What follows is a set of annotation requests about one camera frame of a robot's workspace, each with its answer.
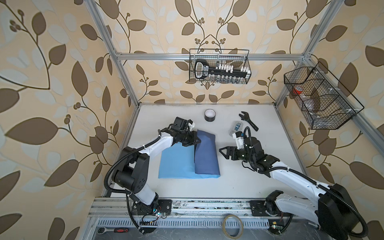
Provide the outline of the red handled ratchet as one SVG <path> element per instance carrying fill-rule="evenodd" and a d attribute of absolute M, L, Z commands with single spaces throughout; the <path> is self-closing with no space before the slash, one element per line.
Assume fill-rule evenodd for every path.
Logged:
<path fill-rule="evenodd" d="M 102 235 L 105 233 L 127 233 L 129 231 L 129 228 L 106 228 L 106 227 L 99 227 L 97 229 L 97 234 Z"/>

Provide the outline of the black adjustable wrench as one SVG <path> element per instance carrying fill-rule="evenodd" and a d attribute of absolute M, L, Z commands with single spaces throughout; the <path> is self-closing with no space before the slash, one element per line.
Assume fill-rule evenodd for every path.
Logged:
<path fill-rule="evenodd" d="M 249 123 L 249 125 L 257 132 L 259 128 L 253 123 L 253 121 L 250 119 L 249 113 L 241 111 L 241 114 L 239 114 L 241 120 L 246 121 Z"/>

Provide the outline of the socket set holder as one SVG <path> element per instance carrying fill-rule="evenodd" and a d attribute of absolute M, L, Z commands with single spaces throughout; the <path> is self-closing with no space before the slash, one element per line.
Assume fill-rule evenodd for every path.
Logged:
<path fill-rule="evenodd" d="M 210 80 L 239 79 L 239 81 L 241 81 L 249 79 L 252 75 L 252 72 L 248 67 L 236 69 L 233 65 L 223 65 L 220 63 L 211 67 L 206 60 L 197 60 L 192 68 L 192 72 L 195 75 L 195 78 L 199 80 L 209 77 Z"/>

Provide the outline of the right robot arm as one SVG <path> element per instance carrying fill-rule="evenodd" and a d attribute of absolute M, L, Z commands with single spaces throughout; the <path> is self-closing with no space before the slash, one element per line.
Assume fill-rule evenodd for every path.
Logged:
<path fill-rule="evenodd" d="M 280 181 L 303 195 L 298 198 L 273 191 L 265 198 L 268 215 L 286 213 L 304 218 L 335 240 L 368 236 L 368 224 L 343 186 L 327 185 L 290 168 L 278 158 L 265 154 L 255 137 L 240 136 L 236 143 L 235 147 L 224 147 L 219 152 L 227 160 L 248 163 L 254 172 Z"/>

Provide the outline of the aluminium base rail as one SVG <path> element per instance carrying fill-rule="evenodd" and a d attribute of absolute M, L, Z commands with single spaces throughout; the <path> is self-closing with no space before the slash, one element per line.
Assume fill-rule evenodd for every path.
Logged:
<path fill-rule="evenodd" d="M 89 215 L 99 217 L 128 216 L 130 207 L 134 216 L 142 216 L 150 211 L 149 207 L 126 198 L 96 198 Z M 158 200 L 156 213 L 164 213 L 169 217 L 219 217 L 236 215 L 239 217 L 280 218 L 288 214 L 268 214 L 264 199 L 190 199 L 168 198 Z"/>

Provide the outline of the red object in basket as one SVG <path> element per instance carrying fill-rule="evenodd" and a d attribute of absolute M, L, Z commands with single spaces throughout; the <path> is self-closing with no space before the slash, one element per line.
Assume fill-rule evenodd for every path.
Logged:
<path fill-rule="evenodd" d="M 293 87 L 292 93 L 293 93 L 294 96 L 299 96 L 299 95 L 302 94 L 302 92 L 303 92 L 303 88 L 302 87 L 300 87 L 300 86 L 294 86 Z"/>

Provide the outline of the black tape roll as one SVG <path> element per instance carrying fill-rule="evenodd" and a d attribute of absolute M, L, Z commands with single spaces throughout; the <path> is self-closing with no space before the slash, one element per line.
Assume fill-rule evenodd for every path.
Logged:
<path fill-rule="evenodd" d="M 213 109 L 207 109 L 204 112 L 204 118 L 207 122 L 213 122 L 216 119 L 216 112 Z"/>

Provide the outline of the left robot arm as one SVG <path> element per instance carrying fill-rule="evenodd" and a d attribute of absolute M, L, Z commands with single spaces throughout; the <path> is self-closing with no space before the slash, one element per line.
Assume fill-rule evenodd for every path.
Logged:
<path fill-rule="evenodd" d="M 134 226 L 141 234 L 147 232 L 142 226 L 150 226 L 160 217 L 167 217 L 172 210 L 172 200 L 159 200 L 159 195 L 147 184 L 150 157 L 155 157 L 165 149 L 177 143 L 189 147 L 201 143 L 197 132 L 193 130 L 195 123 L 177 117 L 167 128 L 158 130 L 158 136 L 151 142 L 138 147 L 123 149 L 119 160 L 107 171 L 104 187 L 109 193 L 124 194 L 128 214 Z M 130 200 L 138 214 L 143 218 L 155 216 L 156 220 L 137 222 L 132 214 Z"/>

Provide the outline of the white tape dispenser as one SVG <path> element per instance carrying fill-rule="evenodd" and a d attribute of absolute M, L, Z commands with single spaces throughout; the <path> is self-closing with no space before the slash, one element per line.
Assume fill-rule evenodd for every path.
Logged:
<path fill-rule="evenodd" d="M 243 132 L 243 123 L 241 121 L 233 122 L 229 131 L 229 135 L 232 137 L 236 132 Z"/>

